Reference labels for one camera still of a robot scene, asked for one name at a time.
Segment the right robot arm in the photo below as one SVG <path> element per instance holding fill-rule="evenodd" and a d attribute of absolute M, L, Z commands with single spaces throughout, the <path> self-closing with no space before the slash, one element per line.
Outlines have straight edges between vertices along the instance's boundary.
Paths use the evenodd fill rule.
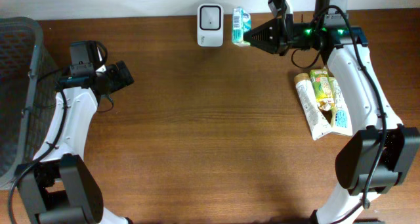
<path fill-rule="evenodd" d="M 310 22 L 296 23 L 287 0 L 268 0 L 273 19 L 244 39 L 271 54 L 316 49 L 347 103 L 353 135 L 335 159 L 337 185 L 310 223 L 355 223 L 380 195 L 401 185 L 419 149 L 419 131 L 389 105 L 363 30 L 348 20 L 347 0 L 316 0 Z"/>

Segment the teal tissue pack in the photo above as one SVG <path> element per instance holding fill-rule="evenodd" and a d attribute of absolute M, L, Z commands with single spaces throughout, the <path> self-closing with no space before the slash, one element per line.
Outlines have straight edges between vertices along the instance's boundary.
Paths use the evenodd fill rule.
<path fill-rule="evenodd" d="M 250 43 L 244 40 L 244 34 L 251 29 L 251 15 L 241 7 L 232 12 L 232 43 L 239 47 L 248 47 Z"/>

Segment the large yellow white snack bag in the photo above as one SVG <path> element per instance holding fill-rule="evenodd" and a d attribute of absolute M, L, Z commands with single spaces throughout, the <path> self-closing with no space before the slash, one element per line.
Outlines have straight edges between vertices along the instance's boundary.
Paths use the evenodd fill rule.
<path fill-rule="evenodd" d="M 334 77 L 329 77 L 329 84 L 331 87 L 334 105 L 331 108 L 331 132 L 338 135 L 351 137 L 353 135 L 350 114 L 348 112 L 347 104 L 345 102 L 341 88 L 338 81 Z"/>

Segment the green yellow snack bar wrapper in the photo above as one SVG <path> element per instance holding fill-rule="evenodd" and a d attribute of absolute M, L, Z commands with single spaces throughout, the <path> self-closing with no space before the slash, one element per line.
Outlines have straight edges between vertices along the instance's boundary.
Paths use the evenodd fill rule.
<path fill-rule="evenodd" d="M 330 111 L 334 106 L 334 98 L 329 84 L 329 74 L 326 68 L 314 69 L 309 73 L 314 89 L 316 104 L 320 110 Z"/>

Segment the white cosmetic tube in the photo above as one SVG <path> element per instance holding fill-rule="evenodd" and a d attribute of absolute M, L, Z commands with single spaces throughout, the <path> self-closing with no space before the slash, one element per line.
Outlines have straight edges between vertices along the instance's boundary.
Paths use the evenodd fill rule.
<path fill-rule="evenodd" d="M 312 139 L 314 141 L 331 133 L 332 128 L 326 117 L 318 108 L 312 82 L 307 73 L 300 73 L 294 77 L 295 88 L 299 96 Z"/>

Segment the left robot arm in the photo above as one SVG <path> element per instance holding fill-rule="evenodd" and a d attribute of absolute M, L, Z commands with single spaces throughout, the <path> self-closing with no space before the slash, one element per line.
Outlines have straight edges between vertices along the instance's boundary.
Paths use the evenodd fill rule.
<path fill-rule="evenodd" d="M 18 165 L 7 208 L 16 223 L 12 197 L 18 192 L 31 223 L 131 223 L 105 208 L 100 187 L 84 163 L 93 116 L 103 97 L 133 84 L 120 60 L 107 64 L 108 50 L 99 41 L 70 45 L 71 64 L 55 82 L 54 115 L 31 162 Z"/>

